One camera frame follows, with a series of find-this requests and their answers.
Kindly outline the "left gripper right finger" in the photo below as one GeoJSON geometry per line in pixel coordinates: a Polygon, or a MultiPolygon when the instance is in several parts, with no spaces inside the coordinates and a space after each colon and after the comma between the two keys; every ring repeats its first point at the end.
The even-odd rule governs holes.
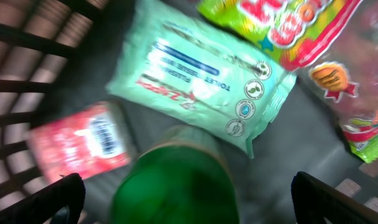
{"type": "Polygon", "coordinates": [[[306,172],[291,183],[297,224],[378,224],[378,213],[306,172]]]}

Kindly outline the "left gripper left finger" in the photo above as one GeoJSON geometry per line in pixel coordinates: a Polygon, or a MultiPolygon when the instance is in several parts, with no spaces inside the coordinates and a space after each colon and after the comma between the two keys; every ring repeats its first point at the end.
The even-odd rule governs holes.
{"type": "Polygon", "coordinates": [[[85,186],[72,173],[0,211],[0,223],[74,223],[83,210],[85,186]]]}

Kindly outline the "red pocket tissue pack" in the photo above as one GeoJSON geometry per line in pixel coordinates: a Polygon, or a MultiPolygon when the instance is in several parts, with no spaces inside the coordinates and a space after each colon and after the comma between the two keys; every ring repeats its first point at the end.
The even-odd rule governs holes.
{"type": "Polygon", "coordinates": [[[123,107],[101,101],[29,132],[27,143],[45,179],[82,179],[127,166],[136,158],[123,107]]]}

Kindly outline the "green lid plastic jar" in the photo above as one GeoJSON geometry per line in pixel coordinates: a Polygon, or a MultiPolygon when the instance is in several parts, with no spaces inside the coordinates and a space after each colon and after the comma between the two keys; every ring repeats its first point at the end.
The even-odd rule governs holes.
{"type": "Polygon", "coordinates": [[[234,185],[215,138],[175,126],[133,164],[113,197],[110,223],[236,224],[234,185]]]}

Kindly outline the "Haribo gummy candy bag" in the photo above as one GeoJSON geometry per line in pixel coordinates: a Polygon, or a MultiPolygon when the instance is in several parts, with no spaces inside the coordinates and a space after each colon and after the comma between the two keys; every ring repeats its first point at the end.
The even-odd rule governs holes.
{"type": "Polygon", "coordinates": [[[197,8],[295,72],[334,111],[352,153],[378,159],[378,0],[206,0],[197,8]]]}

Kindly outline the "mint green tissue pack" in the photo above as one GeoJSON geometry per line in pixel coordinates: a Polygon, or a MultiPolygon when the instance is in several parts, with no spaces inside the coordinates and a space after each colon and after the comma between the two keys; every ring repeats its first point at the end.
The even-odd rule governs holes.
{"type": "Polygon", "coordinates": [[[111,95],[203,128],[253,156],[296,82],[247,42],[154,0],[135,4],[111,95]]]}

